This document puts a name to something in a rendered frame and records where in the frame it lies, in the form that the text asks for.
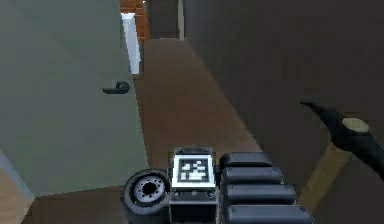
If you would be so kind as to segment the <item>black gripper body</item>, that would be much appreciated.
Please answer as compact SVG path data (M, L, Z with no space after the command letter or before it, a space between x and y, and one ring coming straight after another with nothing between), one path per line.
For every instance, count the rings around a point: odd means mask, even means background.
M162 169L145 169L125 183L120 202L127 224L170 224L170 180Z

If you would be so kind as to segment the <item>grey-green room door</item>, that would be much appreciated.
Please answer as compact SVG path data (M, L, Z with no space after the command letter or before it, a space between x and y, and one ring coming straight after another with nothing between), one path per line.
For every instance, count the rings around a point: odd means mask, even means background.
M0 154L28 198L147 167L120 0L0 0Z

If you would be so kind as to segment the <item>white door frame post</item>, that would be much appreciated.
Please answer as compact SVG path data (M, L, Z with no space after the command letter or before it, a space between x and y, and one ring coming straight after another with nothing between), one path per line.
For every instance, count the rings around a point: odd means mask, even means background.
M128 52L130 71L132 75L140 73L141 53L137 37L137 27L134 13L121 14L124 38Z

